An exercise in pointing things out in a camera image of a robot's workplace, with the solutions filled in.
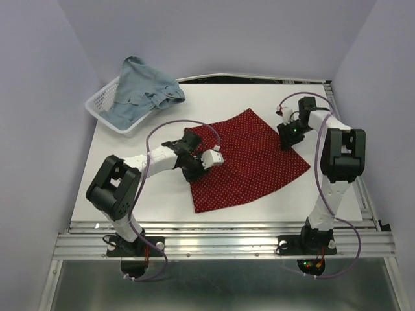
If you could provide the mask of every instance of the screw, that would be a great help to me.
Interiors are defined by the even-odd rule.
[[[157,242],[157,243],[156,243],[156,246],[157,246],[157,248],[158,248],[158,249],[160,249],[161,251],[164,249],[164,243],[163,243],[163,242],[161,242],[161,241]]]
[[[330,240],[328,246],[329,246],[329,249],[335,249],[336,248],[336,242],[334,240]]]

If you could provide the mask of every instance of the metal frame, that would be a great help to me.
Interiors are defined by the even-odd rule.
[[[219,73],[179,79],[179,81],[211,76],[238,76],[282,80],[280,78],[252,75]],[[323,81],[303,81],[304,83]],[[284,80],[293,84],[294,79]],[[323,84],[326,95],[332,101],[338,116],[338,109],[330,84]],[[381,257],[385,260],[393,291],[400,310],[410,309],[409,300],[403,288],[401,274],[397,266],[396,248],[391,232],[381,232],[378,217],[366,191],[362,178],[357,178],[357,188],[361,201],[363,221],[354,222],[362,237],[362,258]],[[299,233],[302,222],[147,222],[142,223],[147,235],[163,235],[166,238],[165,252],[172,260],[228,260],[228,259],[302,259],[303,257],[281,257],[275,254],[277,235]],[[47,282],[41,298],[39,310],[50,310],[58,284],[63,260],[113,260],[106,256],[106,245],[101,238],[114,233],[108,222],[71,222],[65,234],[59,235],[53,253]],[[330,257],[354,258],[357,250],[355,233],[342,223],[335,223],[335,240],[338,254]]]

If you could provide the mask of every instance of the red wire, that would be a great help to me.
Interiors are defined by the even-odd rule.
[[[319,264],[322,264],[324,260],[324,246],[322,246],[322,252],[323,252],[322,260],[320,260]]]

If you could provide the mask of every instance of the red cloth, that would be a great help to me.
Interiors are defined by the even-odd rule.
[[[252,202],[310,168],[293,149],[281,151],[277,132],[251,109],[211,125],[220,135],[224,164],[191,183],[196,213]],[[203,139],[198,151],[217,144],[216,135],[207,126],[185,129],[189,130]]]

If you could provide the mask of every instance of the glass panel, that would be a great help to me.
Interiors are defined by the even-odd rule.
[[[284,260],[296,268],[295,260]],[[351,260],[327,260],[325,274]],[[184,261],[162,281],[124,280],[116,261],[67,261],[53,310],[399,310],[383,259],[361,259],[351,272],[313,280],[282,260]],[[160,262],[152,269],[158,268]]]

